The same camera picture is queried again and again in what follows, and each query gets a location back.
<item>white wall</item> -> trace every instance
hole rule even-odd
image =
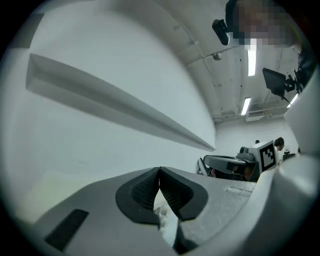
[[[256,140],[268,142],[279,137],[291,153],[297,153],[298,143],[284,118],[254,122],[229,121],[216,125],[216,151],[214,155],[236,156],[242,146],[249,147]]]
[[[14,213],[30,223],[94,181],[156,166],[195,172],[211,153],[26,90],[30,54],[112,84],[215,147],[209,111],[178,59],[145,28],[93,4],[46,13],[31,48],[8,51],[1,70],[2,181]]]

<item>black rectangular slot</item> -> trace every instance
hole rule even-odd
[[[45,238],[45,241],[62,252],[85,221],[88,214],[89,212],[85,210],[74,209]]]

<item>black camera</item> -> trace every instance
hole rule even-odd
[[[212,23],[212,29],[218,36],[221,44],[227,46],[230,42],[230,36],[227,31],[227,25],[223,19],[215,19]]]

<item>fluorescent light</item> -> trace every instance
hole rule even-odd
[[[257,52],[255,50],[248,50],[248,76],[254,76],[256,74],[256,61]]]
[[[286,107],[287,109],[291,107],[291,105],[298,99],[298,93],[294,96],[294,98],[291,100],[290,104]]]
[[[250,101],[251,101],[251,98],[245,98],[241,116],[244,116],[247,113],[247,110],[250,105]]]

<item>white ceiling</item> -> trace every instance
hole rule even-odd
[[[246,97],[252,98],[249,111],[266,109],[266,114],[278,116],[287,110],[287,102],[266,88],[262,68],[293,75],[298,53],[292,48],[259,48],[255,76],[248,76],[244,46],[222,52],[220,61],[206,57],[236,45],[222,45],[212,29],[215,19],[225,19],[228,0],[97,1],[101,8],[113,2],[119,12],[141,22],[171,48],[197,84],[215,122],[243,118],[239,114]],[[288,100],[295,94],[289,93]]]

